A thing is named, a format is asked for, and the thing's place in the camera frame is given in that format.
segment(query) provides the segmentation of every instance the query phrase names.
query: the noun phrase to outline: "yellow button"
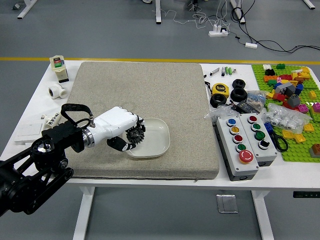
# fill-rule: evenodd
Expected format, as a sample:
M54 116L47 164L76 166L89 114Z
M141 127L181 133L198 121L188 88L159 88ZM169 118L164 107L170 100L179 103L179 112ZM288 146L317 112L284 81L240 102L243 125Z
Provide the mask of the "yellow button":
M239 128L236 127L236 126L233 126L232 128L230 128L230 133L231 133L232 135L238 134L239 131L240 131Z

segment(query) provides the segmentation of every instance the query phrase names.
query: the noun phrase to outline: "scissors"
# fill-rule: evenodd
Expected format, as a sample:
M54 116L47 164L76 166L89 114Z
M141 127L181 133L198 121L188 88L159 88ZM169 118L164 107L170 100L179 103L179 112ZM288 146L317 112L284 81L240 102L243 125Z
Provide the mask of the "scissors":
M268 131L270 138L275 146L276 149L279 150L279 152L283 153L286 152L289 148L288 142L280 135L276 134L275 131L269 130ZM281 147L280 143L283 142L285 144L285 147Z

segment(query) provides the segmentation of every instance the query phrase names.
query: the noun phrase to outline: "black gear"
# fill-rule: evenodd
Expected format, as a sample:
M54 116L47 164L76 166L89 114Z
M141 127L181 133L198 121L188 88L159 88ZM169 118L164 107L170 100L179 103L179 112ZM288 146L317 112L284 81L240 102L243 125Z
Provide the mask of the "black gear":
M130 143L138 144L145 138L145 133L140 127L135 126L127 131L126 138Z

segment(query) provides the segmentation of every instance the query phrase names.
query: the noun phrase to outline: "table leg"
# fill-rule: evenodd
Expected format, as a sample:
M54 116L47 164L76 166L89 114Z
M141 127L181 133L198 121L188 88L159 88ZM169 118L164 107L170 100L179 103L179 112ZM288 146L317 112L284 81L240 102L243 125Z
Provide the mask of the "table leg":
M251 191L256 216L258 218L261 237L263 240L274 240L274 235L272 233L269 216L265 204L265 196L268 195L270 191Z
M29 10L33 7L33 5L35 5L36 2L37 2L37 0L24 0L24 3L26 6L17 18L23 19L24 16L29 12Z
M239 8L241 8L241 0L238 0L238 2L236 2L236 0L230 0L230 3L231 3L233 8L237 8L235 10L235 14L237 15L238 19L240 19L241 15L242 15L241 14L241 9L239 9ZM246 23L245 17L241 18L240 23L241 24L245 24Z
M155 0L155 21L156 21L156 24L161 24L160 0Z
M80 187L83 192L82 202L76 221L73 240L85 240L86 231L91 211L91 205L94 199L95 187Z

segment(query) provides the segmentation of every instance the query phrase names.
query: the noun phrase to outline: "gray floor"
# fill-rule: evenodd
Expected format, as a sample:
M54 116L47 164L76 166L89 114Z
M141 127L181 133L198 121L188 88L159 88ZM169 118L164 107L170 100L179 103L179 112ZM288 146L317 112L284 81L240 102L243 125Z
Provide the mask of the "gray floor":
M252 0L243 0L248 9ZM0 0L0 58L136 58L192 60L312 61L320 76L320 51L304 48L277 53L258 46L248 49L231 34L210 38L211 27L196 29L194 22L173 22L168 13L155 23L155 4L141 0L38 0L22 20L11 10L13 0ZM218 0L199 1L209 15ZM309 10L302 0L256 1L246 15L249 33L274 40L285 49L320 46L320 4ZM230 21L230 4L225 17ZM163 0L163 10L176 10L176 20L192 19L187 0ZM236 23L230 30L242 43L250 40ZM5 148L49 61L0 61L0 153ZM260 239L249 192L240 192L241 215L217 213L215 191L186 189L98 189L87 239ZM291 191L273 191L265 199L276 240L318 239L319 201L293 199ZM0 218L0 239L72 239L81 203L76 187L64 186L33 215L7 212ZM237 220L246 218L244 231Z

